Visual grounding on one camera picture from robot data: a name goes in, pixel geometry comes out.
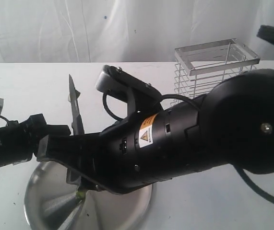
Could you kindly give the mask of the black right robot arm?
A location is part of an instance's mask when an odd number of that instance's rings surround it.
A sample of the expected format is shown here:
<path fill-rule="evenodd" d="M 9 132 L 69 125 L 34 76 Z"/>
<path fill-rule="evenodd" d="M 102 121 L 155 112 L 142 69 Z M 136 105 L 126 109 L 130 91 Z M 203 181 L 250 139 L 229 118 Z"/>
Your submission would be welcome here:
<path fill-rule="evenodd" d="M 274 69 L 244 72 L 168 109 L 159 99 L 142 103 L 101 132 L 45 136 L 37 160 L 115 194 L 225 164 L 274 173 Z"/>

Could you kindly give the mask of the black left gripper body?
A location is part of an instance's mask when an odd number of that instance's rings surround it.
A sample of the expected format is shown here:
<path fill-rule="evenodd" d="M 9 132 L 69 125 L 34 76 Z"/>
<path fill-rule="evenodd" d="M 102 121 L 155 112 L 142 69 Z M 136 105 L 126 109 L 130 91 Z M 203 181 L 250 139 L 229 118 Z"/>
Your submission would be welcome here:
<path fill-rule="evenodd" d="M 0 167 L 31 160 L 40 139 L 47 135 L 47 127 L 42 114 L 0 127 Z"/>

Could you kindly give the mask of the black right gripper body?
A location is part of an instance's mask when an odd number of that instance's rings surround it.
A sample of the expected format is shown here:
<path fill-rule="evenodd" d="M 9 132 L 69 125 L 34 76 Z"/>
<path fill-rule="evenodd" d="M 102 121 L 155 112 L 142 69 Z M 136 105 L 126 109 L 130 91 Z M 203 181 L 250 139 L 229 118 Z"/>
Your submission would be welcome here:
<path fill-rule="evenodd" d="M 204 170 L 200 109 L 139 112 L 106 128 L 102 135 L 118 138 L 111 159 L 80 163 L 79 168 L 106 165 L 113 191 L 126 194 L 144 186 Z"/>

